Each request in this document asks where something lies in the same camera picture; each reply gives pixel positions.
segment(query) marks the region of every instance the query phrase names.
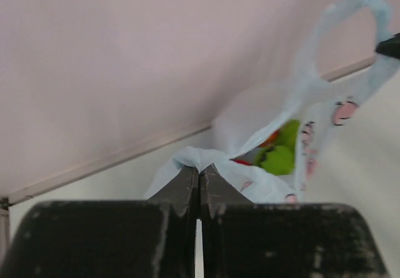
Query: red object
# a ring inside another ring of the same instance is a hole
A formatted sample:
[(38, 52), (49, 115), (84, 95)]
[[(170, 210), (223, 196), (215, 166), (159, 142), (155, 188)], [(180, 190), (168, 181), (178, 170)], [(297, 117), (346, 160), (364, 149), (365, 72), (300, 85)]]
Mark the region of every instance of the red object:
[(241, 159), (236, 159), (234, 162), (237, 162), (238, 164), (244, 164), (245, 166), (252, 166), (250, 162), (242, 161)]
[(279, 130), (272, 133), (271, 136), (265, 142), (263, 142), (259, 147), (267, 147), (269, 145), (274, 144), (278, 136), (279, 136)]

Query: black tip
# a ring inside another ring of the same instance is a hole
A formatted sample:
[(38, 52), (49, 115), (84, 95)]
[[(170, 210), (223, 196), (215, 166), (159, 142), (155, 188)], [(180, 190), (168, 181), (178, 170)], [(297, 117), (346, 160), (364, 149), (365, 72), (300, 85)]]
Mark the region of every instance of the black tip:
[(380, 42), (376, 46), (375, 52), (391, 58), (400, 59), (400, 33), (397, 33), (387, 41)]

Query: baseboard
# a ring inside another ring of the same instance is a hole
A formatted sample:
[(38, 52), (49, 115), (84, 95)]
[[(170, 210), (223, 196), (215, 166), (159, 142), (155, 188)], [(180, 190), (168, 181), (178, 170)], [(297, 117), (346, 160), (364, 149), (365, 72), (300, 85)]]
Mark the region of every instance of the baseboard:
[[(333, 81), (339, 79), (340, 77), (352, 74), (356, 71), (362, 70), (369, 67), (374, 62), (374, 57), (369, 57), (361, 61), (355, 62), (345, 67), (341, 67), (329, 73), (322, 75), (322, 78), (327, 81)], [(211, 119), (208, 121), (201, 122), (199, 124), (181, 129), (179, 131), (170, 133), (166, 136), (154, 139), (143, 144), (136, 146), (135, 148), (128, 149), (117, 154), (105, 157), (98, 161), (92, 162), (85, 166), (77, 169), (65, 172), (63, 174), (43, 179), (41, 182), (37, 182), (33, 185), (27, 186), (23, 189), (14, 191), (8, 196), (9, 202), (11, 204), (20, 203), (22, 201), (28, 200), (32, 197), (36, 197), (45, 192), (57, 189), (58, 187), (65, 186), (66, 184), (78, 181), (87, 176), (91, 176), (95, 173), (104, 171), (110, 167), (114, 167), (123, 162), (129, 161), (131, 159), (137, 158), (143, 154), (147, 154), (151, 151), (157, 150), (166, 145), (172, 144), (174, 142), (180, 141), (181, 139), (187, 138), (194, 134), (205, 131), (210, 128)]]

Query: metal jaw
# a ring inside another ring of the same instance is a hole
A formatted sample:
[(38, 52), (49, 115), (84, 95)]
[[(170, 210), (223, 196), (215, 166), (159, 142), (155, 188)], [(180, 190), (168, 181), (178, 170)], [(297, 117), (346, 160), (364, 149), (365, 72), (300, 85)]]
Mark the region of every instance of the metal jaw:
[(380, 42), (375, 51), (378, 54), (400, 59), (400, 33), (397, 33), (391, 39)]
[(387, 277), (352, 207), (253, 204), (211, 165), (184, 167), (148, 201), (37, 204), (0, 278), (194, 277), (197, 219), (207, 278)]

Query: plastic bag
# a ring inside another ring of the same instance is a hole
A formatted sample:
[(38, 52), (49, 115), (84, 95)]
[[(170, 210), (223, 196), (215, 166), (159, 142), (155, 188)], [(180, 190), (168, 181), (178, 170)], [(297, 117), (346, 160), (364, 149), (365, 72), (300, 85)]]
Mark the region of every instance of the plastic bag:
[[(326, 144), (400, 66), (397, 59), (378, 55), (368, 71), (353, 79), (330, 83), (320, 78), (316, 53), (321, 36), (362, 7), (369, 7), (376, 19), (376, 43), (393, 37), (386, 30), (391, 14), (383, 0), (342, 0), (330, 5), (298, 52), (287, 83), (273, 89), (264, 84), (240, 93), (213, 122), (216, 149), (178, 151), (160, 168), (145, 198), (164, 187), (183, 165), (202, 171), (214, 164), (220, 175), (255, 203), (301, 201)], [(231, 160), (256, 148), (290, 119), (301, 120), (293, 174), (274, 176)]]

